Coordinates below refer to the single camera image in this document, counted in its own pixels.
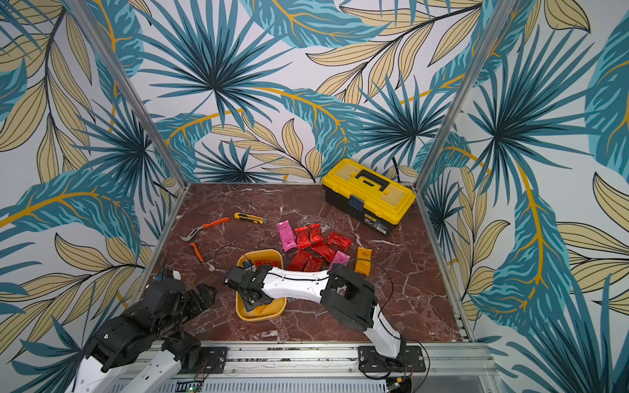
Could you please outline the yellow plastic storage box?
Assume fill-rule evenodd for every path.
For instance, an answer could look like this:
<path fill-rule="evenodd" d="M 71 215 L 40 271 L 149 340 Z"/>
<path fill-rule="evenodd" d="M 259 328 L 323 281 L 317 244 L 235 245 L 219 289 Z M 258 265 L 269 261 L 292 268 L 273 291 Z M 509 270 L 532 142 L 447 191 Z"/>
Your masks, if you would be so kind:
<path fill-rule="evenodd" d="M 266 249 L 247 252 L 242 255 L 237 263 L 240 268 L 245 268 L 246 262 L 252 262 L 251 270 L 256 270 L 258 263 L 264 265 L 283 268 L 283 257 L 277 250 Z M 287 305 L 286 298 L 271 298 L 262 291 L 262 280 L 251 280 L 244 288 L 245 297 L 240 291 L 236 295 L 236 312 L 240 319 L 245 322 L 256 323 L 269 319 L 276 319 L 283 314 Z"/>

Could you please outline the red tea bag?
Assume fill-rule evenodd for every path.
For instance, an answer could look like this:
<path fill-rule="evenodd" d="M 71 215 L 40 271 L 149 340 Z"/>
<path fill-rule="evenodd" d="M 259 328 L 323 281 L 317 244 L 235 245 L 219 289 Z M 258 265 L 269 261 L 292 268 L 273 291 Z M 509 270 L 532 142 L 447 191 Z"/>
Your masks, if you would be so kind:
<path fill-rule="evenodd" d="M 307 263 L 311 259 L 311 254 L 305 250 L 299 250 L 299 252 L 293 257 L 288 270 L 302 272 L 305 270 Z"/>
<path fill-rule="evenodd" d="M 296 245 L 300 250 L 311 247 L 310 232 L 308 227 L 301 227 L 294 230 Z"/>
<path fill-rule="evenodd" d="M 325 242 L 316 242 L 311 246 L 311 248 L 329 263 L 334 260 L 336 255 L 335 250 Z"/>
<path fill-rule="evenodd" d="M 327 243 L 339 247 L 346 252 L 352 245 L 352 240 L 336 232 L 331 232 L 327 237 Z"/>
<path fill-rule="evenodd" d="M 262 265 L 268 265 L 271 267 L 279 267 L 279 263 L 276 260 L 254 260 L 253 264 L 255 265 L 255 267 L 259 267 Z"/>
<path fill-rule="evenodd" d="M 316 245 L 324 242 L 324 237 L 321 231 L 320 224 L 311 224 L 308 226 L 308 234 L 311 245 Z"/>
<path fill-rule="evenodd" d="M 323 269 L 324 261 L 321 258 L 310 256 L 304 267 L 304 272 L 319 272 Z"/>

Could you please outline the pink tea bag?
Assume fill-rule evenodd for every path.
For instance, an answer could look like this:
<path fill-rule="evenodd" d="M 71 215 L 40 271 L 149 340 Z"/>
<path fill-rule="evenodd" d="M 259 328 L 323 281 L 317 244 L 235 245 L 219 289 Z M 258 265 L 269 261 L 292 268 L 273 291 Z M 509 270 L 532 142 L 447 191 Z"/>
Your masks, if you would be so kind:
<path fill-rule="evenodd" d="M 276 224 L 276 227 L 278 229 L 278 234 L 280 237 L 280 242 L 282 243 L 283 250 L 285 252 L 289 252 L 290 250 L 297 248 L 296 236 L 289 221 L 285 220 L 279 222 L 278 224 Z"/>
<path fill-rule="evenodd" d="M 337 267 L 338 265 L 346 265 L 350 261 L 350 256 L 345 254 L 344 252 L 338 251 L 336 252 L 334 258 L 329 263 L 329 270 Z"/>

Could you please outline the orange yellow tea bag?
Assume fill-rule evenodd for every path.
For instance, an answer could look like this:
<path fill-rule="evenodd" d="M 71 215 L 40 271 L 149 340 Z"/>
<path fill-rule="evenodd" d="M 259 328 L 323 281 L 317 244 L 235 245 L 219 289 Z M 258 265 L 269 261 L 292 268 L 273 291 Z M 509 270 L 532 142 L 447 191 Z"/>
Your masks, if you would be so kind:
<path fill-rule="evenodd" d="M 355 258 L 355 272 L 370 276 L 372 269 L 372 251 L 368 248 L 358 247 Z"/>

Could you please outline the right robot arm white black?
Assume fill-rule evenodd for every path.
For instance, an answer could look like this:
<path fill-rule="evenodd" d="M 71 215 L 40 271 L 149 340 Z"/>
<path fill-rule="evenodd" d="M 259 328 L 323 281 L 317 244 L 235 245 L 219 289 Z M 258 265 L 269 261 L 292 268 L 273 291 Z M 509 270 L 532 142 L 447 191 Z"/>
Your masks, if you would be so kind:
<path fill-rule="evenodd" d="M 318 272 L 234 266 L 224 284 L 239 294 L 248 311 L 280 298 L 320 304 L 342 326 L 363 332 L 379 355 L 403 360 L 406 340 L 383 315 L 373 285 L 345 265 Z"/>

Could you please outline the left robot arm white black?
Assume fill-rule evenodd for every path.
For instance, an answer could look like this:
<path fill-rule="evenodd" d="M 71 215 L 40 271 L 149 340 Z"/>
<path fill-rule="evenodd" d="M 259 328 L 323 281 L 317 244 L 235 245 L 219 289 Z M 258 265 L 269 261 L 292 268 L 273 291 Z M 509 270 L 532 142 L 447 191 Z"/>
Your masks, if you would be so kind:
<path fill-rule="evenodd" d="M 151 283 L 143 298 L 105 322 L 88 340 L 68 392 L 108 392 L 139 355 L 162 339 L 162 347 L 126 392 L 153 392 L 180 372 L 202 371 L 201 342 L 183 326 L 216 302 L 216 289 L 199 284 L 188 289 L 176 278 Z"/>

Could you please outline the yellow black utility knife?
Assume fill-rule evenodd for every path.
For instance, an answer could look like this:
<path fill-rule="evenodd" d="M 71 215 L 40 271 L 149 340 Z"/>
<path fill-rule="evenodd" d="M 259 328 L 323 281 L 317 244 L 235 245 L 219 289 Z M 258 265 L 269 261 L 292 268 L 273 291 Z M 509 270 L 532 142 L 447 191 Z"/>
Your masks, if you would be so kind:
<path fill-rule="evenodd" d="M 267 224 L 268 220 L 256 215 L 249 215 L 242 212 L 236 212 L 234 214 L 234 219 L 249 222 L 252 224 Z"/>

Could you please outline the yellow black toolbox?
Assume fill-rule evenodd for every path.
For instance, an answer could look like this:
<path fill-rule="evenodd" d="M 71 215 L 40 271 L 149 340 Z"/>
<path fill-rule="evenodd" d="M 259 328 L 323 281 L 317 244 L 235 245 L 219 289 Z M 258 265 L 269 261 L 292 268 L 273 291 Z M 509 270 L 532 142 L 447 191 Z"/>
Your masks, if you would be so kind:
<path fill-rule="evenodd" d="M 322 178 L 327 203 L 388 236 L 414 204 L 414 192 L 351 160 Z"/>

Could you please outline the orange handled pliers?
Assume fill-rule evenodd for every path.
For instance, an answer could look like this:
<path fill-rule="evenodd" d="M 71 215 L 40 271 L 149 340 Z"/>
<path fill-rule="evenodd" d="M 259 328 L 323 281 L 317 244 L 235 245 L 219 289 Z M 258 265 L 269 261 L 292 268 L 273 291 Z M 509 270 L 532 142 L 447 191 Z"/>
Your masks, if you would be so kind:
<path fill-rule="evenodd" d="M 194 239 L 195 239 L 196 235 L 199 232 L 201 232 L 201 231 L 210 229 L 210 228 L 215 227 L 215 226 L 220 225 L 220 224 L 225 224 L 225 223 L 227 223 L 229 221 L 230 221 L 229 217 L 224 217 L 224 218 L 212 221 L 210 223 L 202 224 L 201 226 L 198 226 L 198 227 L 192 229 L 189 234 L 187 234 L 186 236 L 181 237 L 180 239 L 183 242 L 187 242 L 190 245 L 190 247 L 193 249 L 195 256 L 198 258 L 198 261 L 200 263 L 204 263 L 205 260 L 204 260 L 203 256 L 201 255 L 199 247 L 196 244 L 196 242 L 194 242 Z"/>

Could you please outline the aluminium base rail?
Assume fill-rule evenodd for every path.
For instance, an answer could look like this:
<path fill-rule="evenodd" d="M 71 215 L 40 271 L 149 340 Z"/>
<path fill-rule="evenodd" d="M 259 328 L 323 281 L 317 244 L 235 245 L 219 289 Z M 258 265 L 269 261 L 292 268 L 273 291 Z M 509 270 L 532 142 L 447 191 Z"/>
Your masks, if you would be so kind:
<path fill-rule="evenodd" d="M 399 370 L 357 342 L 203 342 L 198 365 L 184 366 L 153 346 L 131 365 L 107 372 L 81 361 L 69 392 L 387 391 L 402 377 L 412 392 L 504 392 L 488 346 L 410 343 Z"/>

